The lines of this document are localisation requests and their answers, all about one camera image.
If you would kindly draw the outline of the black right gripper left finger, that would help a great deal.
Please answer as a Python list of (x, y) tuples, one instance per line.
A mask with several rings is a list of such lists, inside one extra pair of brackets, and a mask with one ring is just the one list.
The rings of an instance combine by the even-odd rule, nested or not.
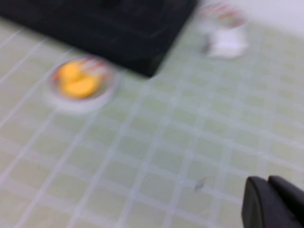
[(246, 180), (241, 216), (245, 228), (301, 226), (268, 180), (258, 176)]

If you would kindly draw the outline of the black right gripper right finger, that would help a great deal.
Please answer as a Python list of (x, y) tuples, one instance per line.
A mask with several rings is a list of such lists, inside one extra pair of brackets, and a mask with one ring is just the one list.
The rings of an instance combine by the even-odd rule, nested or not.
[(268, 183), (277, 191), (284, 204), (304, 227), (304, 191), (280, 176), (269, 176)]

